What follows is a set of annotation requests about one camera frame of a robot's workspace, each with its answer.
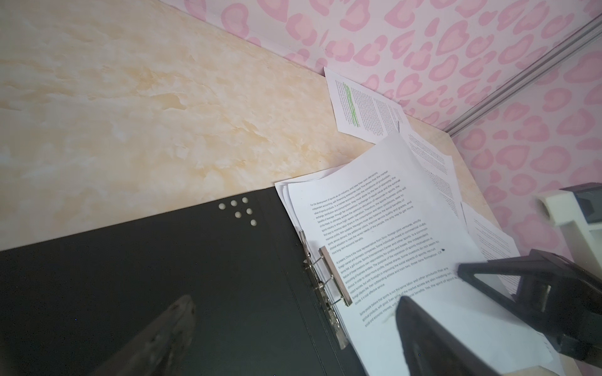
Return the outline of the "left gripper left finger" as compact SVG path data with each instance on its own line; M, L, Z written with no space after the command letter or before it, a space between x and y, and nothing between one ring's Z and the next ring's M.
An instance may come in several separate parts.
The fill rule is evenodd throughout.
M196 325L189 295L177 299L93 375L179 375Z

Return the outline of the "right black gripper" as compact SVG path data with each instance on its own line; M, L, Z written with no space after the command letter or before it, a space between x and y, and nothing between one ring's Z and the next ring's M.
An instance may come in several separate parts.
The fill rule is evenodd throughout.
M520 317L560 354L601 367L601 279L563 256L462 263L458 276L493 298L515 301Z

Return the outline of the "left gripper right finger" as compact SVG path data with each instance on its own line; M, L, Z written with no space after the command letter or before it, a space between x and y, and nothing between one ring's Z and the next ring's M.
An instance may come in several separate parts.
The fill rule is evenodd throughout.
M497 374L408 296L401 297L395 317L409 374Z

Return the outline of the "blue black file folder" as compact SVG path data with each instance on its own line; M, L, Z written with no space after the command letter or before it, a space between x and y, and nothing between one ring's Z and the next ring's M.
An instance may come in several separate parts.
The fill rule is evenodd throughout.
M1 359L88 375L183 296L184 375L361 375L267 188L1 253Z

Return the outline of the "printed paper sheet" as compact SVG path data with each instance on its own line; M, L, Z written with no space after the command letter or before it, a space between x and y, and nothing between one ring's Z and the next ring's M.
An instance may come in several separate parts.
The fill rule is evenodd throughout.
M552 363L542 335L459 279L484 257L399 134L319 180L288 188L314 258L325 249L335 309L369 375L406 375L395 311L408 296L481 360L506 374Z

